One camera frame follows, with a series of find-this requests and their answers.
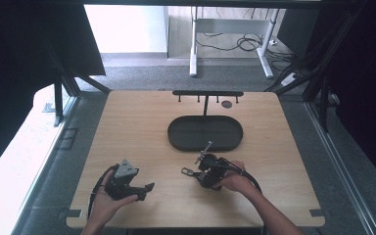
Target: metal bar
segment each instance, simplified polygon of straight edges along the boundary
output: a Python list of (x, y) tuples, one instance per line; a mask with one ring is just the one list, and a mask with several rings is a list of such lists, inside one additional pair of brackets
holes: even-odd
[(323, 77), (322, 89), (320, 90), (320, 108), (319, 108), (319, 124), (322, 126), (325, 132), (328, 132), (328, 126), (326, 124), (327, 112), (328, 112), (328, 95), (329, 95), (328, 79)]
[[(67, 4), (66, 0), (34, 0), (38, 4)], [(353, 5), (352, 0), (321, 1), (321, 0), (71, 0), (68, 4), (96, 5), (139, 5), (139, 6), (200, 6), (200, 7), (231, 7), (231, 8), (271, 8), (271, 9), (343, 9)]]
[(106, 94), (109, 94), (112, 91), (112, 89), (110, 89), (109, 87), (101, 84), (100, 82), (96, 81), (95, 79), (91, 78), (90, 76), (80, 74), (80, 73), (73, 71), (73, 70), (71, 71), (71, 73), (74, 76), (77, 76), (78, 78), (82, 79), (83, 81), (89, 83), (90, 85), (96, 87), (97, 89), (99, 89), (100, 91), (102, 91)]
[(268, 28), (269, 21), (262, 20), (197, 19), (196, 31), (260, 35), (267, 33)]
[(64, 71), (63, 75), (61, 76), (63, 81), (64, 87), (66, 88), (67, 93), (70, 96), (77, 97), (80, 95), (80, 88), (78, 87), (77, 82), (69, 72)]
[(191, 52), (190, 52), (191, 54), (190, 54), (190, 60), (189, 60), (190, 76), (197, 75), (197, 19), (198, 19), (198, 7), (194, 7), (194, 16), (192, 19), (192, 41), (191, 41)]
[(197, 90), (174, 90), (173, 95), (177, 96), (236, 96), (244, 95), (243, 91), (197, 91)]
[(206, 96), (206, 102), (204, 103), (204, 116), (207, 115), (207, 108), (209, 107), (209, 97), (210, 96)]
[(355, 209), (366, 233), (368, 235), (376, 235), (375, 218), (371, 210), (365, 203), (364, 198), (356, 188), (356, 185), (353, 182), (353, 178), (348, 172), (347, 167), (344, 161), (342, 160), (338, 150), (336, 149), (329, 133), (324, 131), (322, 126), (317, 121), (318, 116), (316, 108), (313, 106), (312, 103), (305, 102), (305, 105), (307, 111), (309, 112), (310, 118), (312, 119), (313, 125), (315, 126), (315, 129), (319, 137), (321, 138), (322, 143), (325, 146), (325, 149), (328, 153), (328, 157), (331, 160), (331, 163), (334, 166), (335, 170), (337, 171), (338, 176), (341, 179), (341, 182), (347, 192), (347, 195), (349, 196), (350, 201), (352, 202), (353, 208)]
[(271, 14), (270, 22), (267, 26), (263, 44), (261, 45), (261, 48), (257, 48), (258, 51), (258, 58), (260, 59), (261, 66), (263, 67), (264, 74), (266, 75), (266, 78), (272, 78), (273, 72), (271, 71), (270, 64), (267, 61), (267, 58), (265, 57), (265, 52), (267, 50), (268, 42), (270, 41), (271, 34), (273, 33), (273, 29), (276, 26), (276, 20), (277, 15), (279, 14), (279, 9), (274, 9), (273, 13)]
[(341, 45), (342, 40), (347, 35), (347, 32), (350, 30), (351, 26), (355, 22), (357, 16), (361, 12), (361, 9), (365, 5), (365, 2), (366, 0), (361, 0), (360, 4), (354, 7), (352, 11), (346, 11), (347, 16), (344, 22), (340, 25), (339, 30), (336, 36), (334, 37), (334, 40), (331, 42), (331, 45), (329, 46), (324, 57), (319, 63), (319, 76), (317, 76), (315, 79), (309, 82), (304, 93), (302, 94), (302, 97), (305, 101), (312, 101), (319, 93), (319, 90), (322, 86), (321, 79), (323, 78), (323, 74), (325, 73), (326, 67), (328, 66), (332, 57), (335, 55), (335, 52)]
[(56, 119), (54, 121), (54, 126), (59, 126), (63, 121), (63, 85), (60, 79), (54, 81), (54, 100), (56, 106)]

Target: gray carpet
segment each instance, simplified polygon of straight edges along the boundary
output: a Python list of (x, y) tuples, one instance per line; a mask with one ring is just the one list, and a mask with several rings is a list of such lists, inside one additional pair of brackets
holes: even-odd
[[(106, 68), (107, 76), (95, 79), (114, 90), (235, 90), (262, 91), (273, 81), (262, 77), (260, 67), (199, 67), (198, 76), (188, 75), (187, 66)], [(14, 234), (79, 234), (65, 224), (70, 203), (87, 158), (91, 142), (103, 112), (107, 95), (79, 80), (83, 90), (75, 104), (66, 130), (57, 143), (35, 187)], [(280, 97), (315, 190), (324, 226), (303, 228), (306, 234), (366, 234), (335, 168), (320, 141), (298, 87)], [(348, 164), (354, 181), (376, 217), (376, 170), (340, 125), (334, 109), (328, 116), (330, 133)], [(103, 234), (124, 234), (124, 230), (106, 228)], [(153, 231), (142, 231), (154, 234)], [(165, 234), (156, 230), (155, 234)], [(170, 231), (170, 234), (182, 231)], [(240, 234), (239, 231), (203, 230), (201, 234)]]

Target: cable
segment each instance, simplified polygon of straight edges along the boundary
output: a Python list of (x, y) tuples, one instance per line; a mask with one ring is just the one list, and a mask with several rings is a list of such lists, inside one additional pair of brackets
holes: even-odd
[(266, 17), (264, 18), (265, 20), (267, 20), (268, 11), (270, 11), (270, 8), (267, 8)]
[(87, 219), (90, 217), (91, 210), (93, 208), (93, 201), (96, 198), (97, 191), (99, 190), (101, 186), (104, 186), (102, 185), (103, 179), (105, 178), (106, 174), (109, 173), (110, 170), (117, 170), (117, 169), (118, 169), (118, 164), (110, 166), (108, 169), (106, 169), (106, 171), (97, 181), (96, 185), (93, 188), (93, 191), (91, 191), (90, 199), (88, 200)]
[[(254, 36), (258, 38), (258, 40), (257, 40), (258, 45), (262, 46), (263, 45), (263, 37), (259, 36), (257, 34), (254, 34)], [(293, 53), (274, 52), (274, 51), (269, 50), (268, 48), (266, 49), (266, 52), (272, 58), (277, 58), (277, 59), (281, 59), (281, 60), (285, 60), (285, 61), (291, 61), (291, 59), (295, 56), (295, 54), (293, 54)]]
[(222, 19), (222, 16), (219, 14), (218, 7), (215, 7), (216, 13), (218, 14), (219, 18)]
[(260, 188), (260, 185), (259, 185), (258, 181), (255, 180), (252, 175), (250, 175), (248, 172), (246, 172), (245, 170), (241, 169), (240, 167), (236, 166), (234, 163), (230, 162), (229, 160), (227, 160), (225, 158), (222, 158), (222, 159), (225, 160), (226, 162), (228, 162), (229, 164), (234, 165), (234, 166), (231, 166), (231, 165), (222, 165), (222, 164), (212, 164), (210, 166), (211, 167), (225, 168), (225, 169), (233, 170), (234, 172), (239, 173), (240, 175), (242, 175), (242, 176), (248, 178), (250, 181), (252, 181), (253, 185), (255, 185), (255, 187), (261, 192), (261, 188)]
[(280, 69), (280, 68), (278, 68), (278, 67), (275, 66), (275, 63), (289, 63), (290, 64), (289, 61), (283, 61), (283, 60), (280, 60), (280, 61), (270, 61), (270, 67), (273, 68), (276, 71), (282, 71), (283, 67), (282, 67), (282, 69)]
[(207, 35), (206, 33), (204, 33), (204, 36), (207, 36), (207, 37), (215, 37), (215, 36), (220, 36), (224, 33), (216, 33), (216, 34), (211, 34), (211, 35)]
[[(249, 9), (247, 10), (247, 12), (243, 15), (243, 19), (246, 18), (246, 15), (250, 12), (250, 10), (252, 10), (252, 8), (249, 8)], [(252, 19), (253, 16), (255, 15), (255, 11), (256, 11), (256, 8), (253, 8), (252, 15), (250, 16), (250, 19)]]
[[(205, 36), (208, 36), (208, 37), (214, 37), (214, 36), (220, 36), (222, 35), (223, 33), (218, 33), (218, 34), (213, 34), (213, 35), (206, 35)], [(232, 50), (235, 50), (237, 48), (240, 48), (242, 49), (243, 51), (247, 51), (247, 52), (250, 52), (250, 51), (254, 51), (256, 50), (260, 44), (257, 40), (253, 39), (252, 37), (246, 37), (246, 35), (248, 34), (244, 34), (241, 38), (239, 38), (237, 40), (237, 46), (235, 47), (232, 47), (232, 48), (220, 48), (220, 47), (215, 47), (215, 46), (211, 46), (211, 45), (207, 45), (207, 44), (203, 44), (201, 42), (199, 42), (198, 40), (196, 40), (196, 42), (200, 45), (200, 46), (203, 46), (203, 47), (211, 47), (213, 49), (216, 49), (216, 50), (220, 50), (220, 51), (232, 51)], [(252, 48), (246, 48), (244, 47), (244, 43), (248, 43), (248, 45), (252, 46)]]
[[(334, 25), (332, 26), (331, 30), (328, 31), (328, 33), (323, 37), (323, 39), (305, 56), (302, 58), (297, 58), (296, 60), (291, 61), (291, 65), (287, 68), (283, 69), (282, 72), (277, 76), (274, 83), (266, 88), (264, 91), (273, 91), (276, 87), (280, 86), (281, 82), (293, 71), (307, 67), (310, 64), (318, 63), (319, 60), (321, 60), (321, 56), (324, 54), (324, 52), (327, 50), (328, 45), (331, 40), (333, 40), (333, 36), (335, 35), (336, 31), (338, 30), (339, 25), (344, 20), (345, 16), (342, 16), (340, 19), (338, 19)], [(281, 93), (286, 92), (287, 90), (292, 89), (293, 87), (296, 87), (305, 81), (309, 80), (312, 76), (316, 75), (319, 71), (319, 65), (316, 66), (312, 71), (310, 71), (307, 74), (302, 74), (301, 77), (294, 80), (290, 84), (287, 85), (287, 87), (281, 87), (279, 90), (276, 90), (276, 94), (279, 95), (278, 91), (281, 91)]]

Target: person's hand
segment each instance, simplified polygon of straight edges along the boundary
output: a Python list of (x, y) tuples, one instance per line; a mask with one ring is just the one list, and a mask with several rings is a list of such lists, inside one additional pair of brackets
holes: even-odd
[[(244, 163), (238, 162), (238, 161), (232, 161), (232, 164), (240, 167), (243, 170), (246, 170), (246, 167), (244, 166)], [(227, 170), (225, 173), (225, 176), (216, 183), (213, 188), (224, 186), (227, 189), (239, 192), (242, 194), (245, 194), (247, 190), (254, 189), (255, 186), (253, 183), (246, 177), (240, 175), (239, 173), (233, 171), (233, 170)]]
[[(108, 179), (114, 173), (110, 170), (103, 179), (102, 185), (106, 185)], [(96, 197), (93, 201), (93, 207), (90, 217), (82, 234), (98, 234), (100, 230), (109, 222), (115, 213), (123, 206), (133, 203), (137, 200), (137, 195), (131, 195), (129, 197), (113, 200), (105, 191), (105, 187), (101, 186), (96, 193)]]

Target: wooden tabletop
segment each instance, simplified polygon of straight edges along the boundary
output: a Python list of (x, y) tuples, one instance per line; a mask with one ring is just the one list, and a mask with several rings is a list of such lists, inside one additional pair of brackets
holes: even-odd
[[(232, 102), (230, 109), (221, 106), (225, 100)], [(68, 226), (84, 226), (96, 181), (123, 159), (139, 168), (131, 186), (155, 182), (155, 188), (145, 201), (120, 209), (107, 226), (262, 226), (258, 213), (242, 195), (225, 188), (203, 188), (197, 179), (181, 173), (183, 167), (198, 171), (194, 162), (199, 153), (174, 149), (167, 140), (167, 128), (175, 118), (200, 116), (204, 102), (204, 98), (198, 103), (197, 97), (185, 96), (178, 102), (169, 91), (111, 92), (70, 206), (81, 210), (81, 217), (69, 217)], [(246, 92), (238, 104), (235, 97), (219, 97), (219, 103), (210, 97), (208, 115), (236, 118), (244, 131), (239, 147), (215, 155), (244, 162), (265, 197), (298, 226), (324, 224), (323, 216), (311, 216), (310, 210), (320, 210), (320, 206), (275, 94)]]

